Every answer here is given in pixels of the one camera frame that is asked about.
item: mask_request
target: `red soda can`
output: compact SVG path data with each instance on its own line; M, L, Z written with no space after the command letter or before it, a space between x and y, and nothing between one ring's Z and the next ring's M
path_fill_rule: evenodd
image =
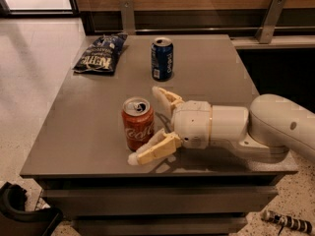
M135 151L155 133L154 110L146 99L132 97L124 102L121 115L127 145Z

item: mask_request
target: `table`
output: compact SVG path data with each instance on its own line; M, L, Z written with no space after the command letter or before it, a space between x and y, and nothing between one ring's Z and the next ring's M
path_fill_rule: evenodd
M157 131L169 130L169 119L152 86L222 105L249 107L258 95L227 35L170 38L174 76L167 82L151 76L152 35L128 36L113 76L70 70L21 171L81 235L226 235L277 195L285 174L297 172L290 153L269 164L217 147L181 148L144 166L127 163L121 118L127 98L151 103ZM77 59L93 40L87 37Z

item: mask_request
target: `soda can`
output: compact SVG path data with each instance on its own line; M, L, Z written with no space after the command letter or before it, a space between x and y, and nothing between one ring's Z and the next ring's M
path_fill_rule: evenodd
M132 97L124 102L121 115L127 145L135 151L155 133L154 110L146 99Z
M173 72L173 44L167 37L157 37L151 45L152 77L157 81L167 81Z

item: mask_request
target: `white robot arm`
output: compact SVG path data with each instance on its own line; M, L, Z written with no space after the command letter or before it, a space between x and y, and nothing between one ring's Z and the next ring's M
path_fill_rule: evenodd
M171 114L173 132L158 131L129 156L132 165L168 156L180 147L208 146L263 162L284 159L292 149L315 162L315 115L288 99L260 95L248 110L206 101L184 102L177 94L158 87L153 87L153 93Z

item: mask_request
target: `floor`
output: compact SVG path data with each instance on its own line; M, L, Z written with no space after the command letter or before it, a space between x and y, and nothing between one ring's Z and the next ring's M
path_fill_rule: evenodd
M0 19L0 187L10 181L25 188L29 210L35 208L40 188L19 173L84 40L79 19ZM299 172L281 180L279 195L267 209L313 221L315 226L315 164L293 156ZM230 236L278 235L280 227L263 222L258 212L247 219L248 225ZM54 232L59 235L79 234L65 221ZM305 234L285 228L281 235Z

